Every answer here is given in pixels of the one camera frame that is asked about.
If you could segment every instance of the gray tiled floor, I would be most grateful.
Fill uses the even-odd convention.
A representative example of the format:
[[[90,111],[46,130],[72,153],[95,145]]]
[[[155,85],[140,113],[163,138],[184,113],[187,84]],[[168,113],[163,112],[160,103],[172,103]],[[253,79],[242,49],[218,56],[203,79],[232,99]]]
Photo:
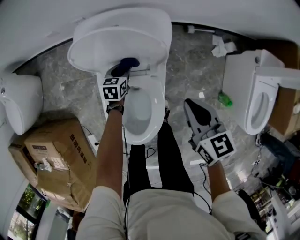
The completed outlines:
[[[44,108],[39,123],[45,120],[63,119],[76,116],[97,139],[105,126],[105,116],[97,87],[96,77],[72,67],[67,60],[67,52],[71,42],[50,50],[23,66],[18,74],[35,74],[41,76],[44,91]],[[203,173],[198,165],[190,165],[190,161],[200,159],[192,151],[188,140],[191,130],[188,128],[183,112],[185,98],[203,99],[217,109],[220,119],[234,137],[237,153],[223,161],[226,176],[233,188],[244,187],[251,193],[259,184],[257,179],[249,177],[252,163],[256,161],[259,149],[255,147],[255,137],[247,135],[232,120],[230,111],[218,102],[221,90],[225,58],[215,58],[212,35],[209,33],[187,34],[181,26],[173,26],[173,38],[170,56],[167,63],[165,95],[170,102],[169,123],[179,145],[183,163],[195,185],[195,190],[203,189]],[[157,138],[146,147],[157,148]],[[270,153],[262,149],[262,160],[259,164],[260,175],[266,172],[273,163]],[[148,166],[158,166],[157,153],[147,159]],[[159,187],[159,170],[148,171],[150,182]]]

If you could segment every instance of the cardboard box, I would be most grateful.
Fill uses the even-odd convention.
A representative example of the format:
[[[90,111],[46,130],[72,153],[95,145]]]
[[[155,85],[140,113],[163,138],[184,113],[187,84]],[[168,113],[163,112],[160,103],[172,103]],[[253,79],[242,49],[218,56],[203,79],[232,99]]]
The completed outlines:
[[[58,205],[84,211],[96,182],[96,158],[77,119],[36,129],[25,144],[34,161],[43,158],[52,172],[37,172],[37,187]]]
[[[61,207],[84,212],[89,204],[91,190],[74,173],[54,169],[37,171],[37,187],[44,195]]]
[[[27,132],[22,136],[14,139],[11,145],[8,147],[8,150],[24,176],[28,179],[32,186],[36,187],[38,184],[38,179],[37,170],[34,167],[35,162],[24,143],[25,139],[29,135],[30,132]]]
[[[300,51],[297,44],[281,40],[258,40],[258,49],[266,49],[279,58],[286,68],[299,69]],[[300,91],[279,87],[269,124],[283,136],[300,130],[300,113],[293,114],[300,102]]]

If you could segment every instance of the white paper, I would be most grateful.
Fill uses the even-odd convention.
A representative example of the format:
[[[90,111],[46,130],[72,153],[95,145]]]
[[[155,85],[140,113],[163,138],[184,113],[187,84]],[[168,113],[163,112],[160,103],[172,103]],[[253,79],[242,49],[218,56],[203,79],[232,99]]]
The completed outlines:
[[[226,56],[226,54],[228,53],[228,51],[226,50],[226,48],[224,47],[224,45],[218,45],[216,46],[212,51],[211,51],[212,55],[214,55],[215,57],[219,58],[219,57],[224,57]]]
[[[237,50],[234,42],[224,44],[223,39],[216,35],[212,35],[212,44],[216,47],[211,51],[211,53],[217,58],[224,57],[226,54]]]
[[[212,35],[212,44],[219,45],[219,42],[222,42],[224,44],[222,37],[217,35]]]
[[[199,92],[199,98],[205,98],[204,93],[203,92]]]
[[[225,43],[224,47],[226,48],[227,53],[232,53],[232,52],[237,50],[236,45],[234,44],[234,42]]]

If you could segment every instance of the white toilet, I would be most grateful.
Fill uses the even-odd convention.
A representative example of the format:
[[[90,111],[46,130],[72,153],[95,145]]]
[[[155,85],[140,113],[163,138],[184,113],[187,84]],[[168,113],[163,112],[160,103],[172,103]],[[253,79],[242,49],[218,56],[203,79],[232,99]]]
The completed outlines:
[[[36,76],[8,74],[0,78],[0,101],[8,121],[18,135],[38,119],[43,108],[41,79]]]
[[[169,15],[159,9],[134,7],[98,14],[82,22],[74,32],[68,60],[97,75],[98,86],[106,72],[123,58],[137,58],[130,71],[123,125],[126,141],[141,145],[161,128],[165,114],[166,62],[172,40]],[[103,92],[99,88],[106,118]]]
[[[266,50],[226,57],[223,92],[233,102],[232,117],[246,133],[258,134],[266,126],[279,86],[300,89],[300,71],[284,67]]]

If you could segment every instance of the black pants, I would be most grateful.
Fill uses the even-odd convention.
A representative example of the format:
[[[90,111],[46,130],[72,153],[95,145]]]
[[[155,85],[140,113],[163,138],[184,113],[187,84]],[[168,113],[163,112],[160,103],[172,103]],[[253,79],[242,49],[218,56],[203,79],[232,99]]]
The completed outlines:
[[[194,185],[183,166],[179,147],[168,123],[163,123],[158,133],[157,144],[162,189],[194,194]],[[153,188],[146,169],[145,145],[131,146],[128,176],[130,189],[127,177],[127,181],[124,184],[124,204],[126,204],[130,195],[144,189]]]

